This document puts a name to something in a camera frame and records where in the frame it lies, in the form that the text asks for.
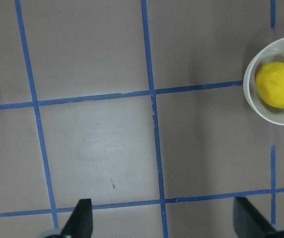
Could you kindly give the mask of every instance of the yellow object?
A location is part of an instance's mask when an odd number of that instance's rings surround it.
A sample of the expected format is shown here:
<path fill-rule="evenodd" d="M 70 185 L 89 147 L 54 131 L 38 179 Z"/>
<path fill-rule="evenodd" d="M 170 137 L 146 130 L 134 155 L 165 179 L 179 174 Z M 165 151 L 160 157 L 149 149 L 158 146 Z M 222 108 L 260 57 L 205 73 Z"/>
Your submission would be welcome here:
<path fill-rule="evenodd" d="M 261 98 L 270 106 L 284 109 L 284 63 L 267 63 L 256 77 L 256 86 Z"/>

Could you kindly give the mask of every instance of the black object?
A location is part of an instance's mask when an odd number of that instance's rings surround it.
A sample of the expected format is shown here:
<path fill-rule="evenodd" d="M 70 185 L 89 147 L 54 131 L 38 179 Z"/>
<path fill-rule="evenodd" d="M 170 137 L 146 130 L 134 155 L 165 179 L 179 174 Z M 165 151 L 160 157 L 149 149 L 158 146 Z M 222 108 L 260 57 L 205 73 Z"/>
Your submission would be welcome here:
<path fill-rule="evenodd" d="M 91 199 L 81 199 L 60 235 L 46 238 L 91 238 L 93 230 Z"/>
<path fill-rule="evenodd" d="M 238 238 L 284 238 L 245 197 L 236 197 L 233 226 Z"/>

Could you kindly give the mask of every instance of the floor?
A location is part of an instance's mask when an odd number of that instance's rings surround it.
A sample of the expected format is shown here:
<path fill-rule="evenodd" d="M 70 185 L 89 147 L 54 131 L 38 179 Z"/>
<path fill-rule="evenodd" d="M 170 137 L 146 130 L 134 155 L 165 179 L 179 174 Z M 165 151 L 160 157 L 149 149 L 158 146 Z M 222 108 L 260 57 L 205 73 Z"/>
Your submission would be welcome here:
<path fill-rule="evenodd" d="M 234 238 L 248 199 L 284 226 L 284 126 L 245 101 L 284 0 L 0 0 L 0 237 L 93 201 L 94 238 Z"/>

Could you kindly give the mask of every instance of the vertical blue tape strip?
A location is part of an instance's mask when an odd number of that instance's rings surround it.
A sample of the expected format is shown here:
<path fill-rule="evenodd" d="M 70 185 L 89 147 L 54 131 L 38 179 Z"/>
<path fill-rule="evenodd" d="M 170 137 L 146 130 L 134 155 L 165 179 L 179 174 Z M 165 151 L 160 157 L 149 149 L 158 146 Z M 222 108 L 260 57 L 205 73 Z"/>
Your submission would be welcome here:
<path fill-rule="evenodd" d="M 276 0 L 270 0 L 270 24 L 274 29 L 276 26 Z"/>
<path fill-rule="evenodd" d="M 157 117 L 156 93 L 154 89 L 154 80 L 153 80 L 153 71 L 152 71 L 151 47 L 150 47 L 150 39 L 149 39 L 149 31 L 148 31 L 146 0 L 141 0 L 141 8 L 142 8 L 142 22 L 143 22 L 148 87 L 149 87 L 149 91 L 151 95 L 152 109 L 154 112 L 154 115 L 153 115 L 154 139 L 155 139 L 156 162 L 157 162 L 157 170 L 158 170 L 159 193 L 160 193 L 160 201 L 161 201 L 160 204 L 161 204 L 161 213 L 162 213 L 163 236 L 164 238 L 168 238 L 163 169 L 162 169 L 162 158 L 161 158 L 158 117 Z"/>
<path fill-rule="evenodd" d="M 276 147 L 271 146 L 271 224 L 276 223 Z"/>
<path fill-rule="evenodd" d="M 36 123 L 37 123 L 38 137 L 39 137 L 40 147 L 41 147 L 41 151 L 42 151 L 49 201 L 50 201 L 51 211 L 52 211 L 52 216 L 53 216 L 53 223 L 54 223 L 54 227 L 58 228 L 59 225 L 58 225 L 58 218 L 57 218 L 57 210 L 56 210 L 53 187 L 52 187 L 51 176 L 50 176 L 50 170 L 49 170 L 49 165 L 48 165 L 48 160 L 47 160 L 47 153 L 46 153 L 46 148 L 45 148 L 42 121 L 41 121 L 40 111 L 39 111 L 39 107 L 38 107 L 38 103 L 37 103 L 35 83 L 34 83 L 34 78 L 33 78 L 31 62 L 30 62 L 30 58 L 29 58 L 27 40 L 26 40 L 26 35 L 25 35 L 24 23 L 23 23 L 22 9 L 21 9 L 21 4 L 20 4 L 19 0 L 15 0 L 15 8 L 16 8 L 16 15 L 17 15 L 19 32 L 20 32 L 20 35 L 21 35 L 21 43 L 22 43 L 22 48 L 23 48 L 23 53 L 24 53 L 27 76 L 28 76 L 29 86 L 30 86 L 30 90 L 31 90 L 33 104 L 34 104 L 34 111 L 35 111 L 35 117 L 36 117 Z"/>

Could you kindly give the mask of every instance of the yellow ball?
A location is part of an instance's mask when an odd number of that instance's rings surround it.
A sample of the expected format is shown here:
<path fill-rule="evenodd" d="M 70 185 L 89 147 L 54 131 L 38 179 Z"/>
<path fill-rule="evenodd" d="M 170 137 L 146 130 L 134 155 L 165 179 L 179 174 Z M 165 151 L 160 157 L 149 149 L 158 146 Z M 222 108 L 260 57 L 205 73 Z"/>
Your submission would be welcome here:
<path fill-rule="evenodd" d="M 284 63 L 267 63 L 256 76 L 260 97 L 270 106 L 284 109 Z"/>

